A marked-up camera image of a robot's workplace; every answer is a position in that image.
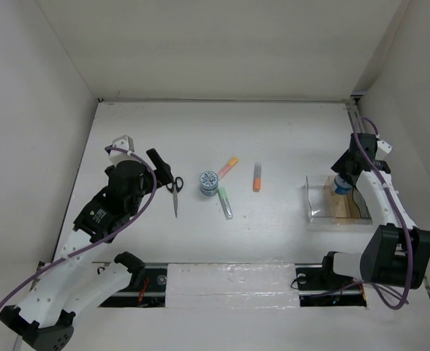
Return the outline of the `blue white round jar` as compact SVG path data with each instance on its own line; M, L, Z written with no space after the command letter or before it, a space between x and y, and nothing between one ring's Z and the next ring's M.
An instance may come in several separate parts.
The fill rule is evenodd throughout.
M200 191L205 196L214 196L217 193L219 176L214 171L205 171L200 175Z
M336 175L333 184L334 192L338 195L347 195L352 191L352 185L347 183L340 175Z

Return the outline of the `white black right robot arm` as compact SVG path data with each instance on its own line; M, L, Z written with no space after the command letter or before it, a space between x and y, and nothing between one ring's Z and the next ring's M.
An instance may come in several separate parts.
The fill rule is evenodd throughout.
M393 188L384 160L391 147L368 133L353 133L348 149L333 165L337 195L361 194L375 227L362 254L329 252L319 270L323 285L335 288L345 277L414 290L421 286L430 258L430 231L411 220Z

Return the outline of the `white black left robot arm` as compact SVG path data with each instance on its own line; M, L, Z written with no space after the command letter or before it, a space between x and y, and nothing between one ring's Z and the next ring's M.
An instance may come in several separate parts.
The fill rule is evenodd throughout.
M173 181L169 164L153 148L146 152L152 165L116 145L106 151L112 162L105 171L107 186L79 213L60 259L34 274L36 284L20 303L1 306L0 321L33 350L64 349L85 309L145 281L145 263L122 252L93 281L76 289L93 261L146 210L156 190Z

